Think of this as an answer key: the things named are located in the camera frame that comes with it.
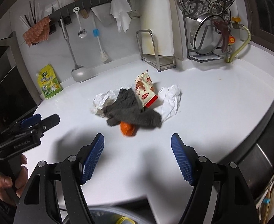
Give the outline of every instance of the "yellow gas hose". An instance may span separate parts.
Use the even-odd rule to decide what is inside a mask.
[[[247,38],[247,40],[230,56],[230,59],[229,59],[229,61],[227,62],[227,63],[231,63],[232,62],[232,60],[233,60],[233,58],[239,53],[239,52],[241,52],[244,48],[245,48],[245,46],[247,45],[247,44],[249,44],[249,42],[251,41],[251,38],[252,38],[252,35],[251,35],[251,32],[250,32],[250,30],[246,27],[246,26],[244,26],[244,30],[246,30],[247,31],[247,33],[248,33],[248,38]]]

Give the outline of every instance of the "snack package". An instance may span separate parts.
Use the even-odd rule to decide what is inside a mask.
[[[53,97],[62,90],[51,65],[46,65],[40,70],[37,82],[46,99]]]
[[[157,100],[157,95],[154,93],[154,87],[147,70],[136,78],[135,85],[136,94],[139,96],[143,107],[148,108]]]

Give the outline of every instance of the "metal screw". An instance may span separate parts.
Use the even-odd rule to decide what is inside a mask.
[[[39,167],[43,167],[45,165],[45,161],[40,161],[38,164],[37,164]]]
[[[200,157],[198,158],[198,160],[199,160],[200,162],[206,162],[206,161],[207,161],[206,157],[204,157],[204,156],[200,156]]]
[[[77,159],[77,157],[75,155],[71,155],[68,158],[69,161],[75,161],[76,159]]]
[[[229,165],[230,165],[230,167],[232,167],[232,168],[236,168],[236,167],[237,167],[237,165],[236,165],[235,162],[231,162],[231,163],[229,163]]]

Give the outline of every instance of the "white tissue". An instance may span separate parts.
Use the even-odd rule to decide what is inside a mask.
[[[158,93],[158,99],[163,100],[163,104],[154,110],[162,116],[162,122],[177,114],[179,102],[181,100],[181,90],[177,85],[162,87]]]
[[[133,88],[134,85],[129,85],[126,89]],[[93,114],[104,117],[103,108],[111,105],[117,99],[120,89],[110,90],[106,93],[100,93],[93,99],[93,107],[90,111]],[[163,101],[163,104],[154,108],[162,116],[162,122],[176,115],[178,112],[179,102],[181,100],[180,96],[181,90],[177,85],[172,85],[171,87],[162,87],[158,93],[158,99]]]
[[[96,95],[95,98],[93,99],[93,107],[90,109],[91,113],[98,115],[100,117],[105,117],[103,108],[115,102],[119,94],[119,90],[122,88],[125,88],[128,90],[129,88],[134,86],[135,84],[131,84],[127,87],[121,87],[116,90],[110,90],[106,93],[100,93]]]
[[[130,26],[131,18],[127,12],[132,9],[127,0],[112,0],[110,13],[116,18],[118,33],[123,29],[126,32]]]

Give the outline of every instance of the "metal cutting board stand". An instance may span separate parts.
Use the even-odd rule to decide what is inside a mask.
[[[140,41],[140,34],[142,33],[149,33],[152,44],[154,47],[154,55],[148,55],[144,54],[142,50],[142,42]],[[157,69],[158,72],[161,72],[163,70],[169,69],[169,68],[176,68],[176,59],[175,56],[160,56],[158,51],[158,44],[154,39],[153,32],[150,29],[144,29],[144,30],[138,30],[136,32],[137,42],[139,46],[139,52],[141,59],[146,61],[148,64],[152,65],[154,68]]]

